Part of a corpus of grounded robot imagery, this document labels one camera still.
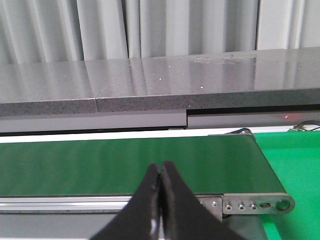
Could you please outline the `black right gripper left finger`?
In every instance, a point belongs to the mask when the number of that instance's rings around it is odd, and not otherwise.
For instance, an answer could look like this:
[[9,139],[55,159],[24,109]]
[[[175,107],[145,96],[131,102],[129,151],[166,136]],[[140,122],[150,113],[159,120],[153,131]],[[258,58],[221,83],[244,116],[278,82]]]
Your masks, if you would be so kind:
[[157,240],[160,228],[158,166],[152,163],[127,205],[92,240]]

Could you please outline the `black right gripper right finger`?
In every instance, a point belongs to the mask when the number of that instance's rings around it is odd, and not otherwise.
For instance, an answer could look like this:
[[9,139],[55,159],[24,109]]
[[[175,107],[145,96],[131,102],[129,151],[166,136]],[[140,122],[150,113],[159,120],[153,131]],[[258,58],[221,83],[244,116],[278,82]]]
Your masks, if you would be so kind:
[[166,240],[243,240],[195,197],[172,161],[161,166],[161,207]]

